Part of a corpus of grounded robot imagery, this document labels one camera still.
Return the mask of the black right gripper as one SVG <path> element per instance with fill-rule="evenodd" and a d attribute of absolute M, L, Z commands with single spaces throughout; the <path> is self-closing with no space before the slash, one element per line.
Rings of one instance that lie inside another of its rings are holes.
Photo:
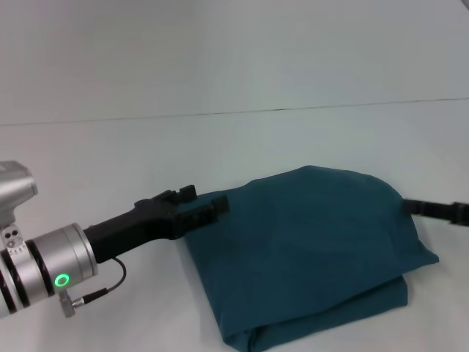
<path fill-rule="evenodd" d="M 452 205 L 405 199 L 404 209 L 417 216 L 452 221 L 452 224 L 469 227 L 469 204 L 454 202 Z"/>

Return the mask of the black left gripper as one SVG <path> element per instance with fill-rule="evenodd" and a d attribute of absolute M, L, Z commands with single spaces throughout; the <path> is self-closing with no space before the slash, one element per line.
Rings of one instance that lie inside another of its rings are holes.
<path fill-rule="evenodd" d="M 88 227 L 84 234 L 95 259 L 104 263 L 147 242 L 158 239 L 179 239 L 188 232 L 214 224 L 219 216 L 229 212 L 226 195 L 210 204 L 177 214 L 181 202 L 197 199 L 195 185 L 141 199 L 134 208 L 107 221 Z"/>

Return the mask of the teal blue shirt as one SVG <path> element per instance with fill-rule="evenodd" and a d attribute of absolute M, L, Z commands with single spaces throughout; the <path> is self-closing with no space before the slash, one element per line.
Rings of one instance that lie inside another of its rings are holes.
<path fill-rule="evenodd" d="M 226 195 L 229 212 L 186 243 L 237 352 L 403 307 L 404 275 L 439 260 L 399 193 L 371 175 L 305 166 Z"/>

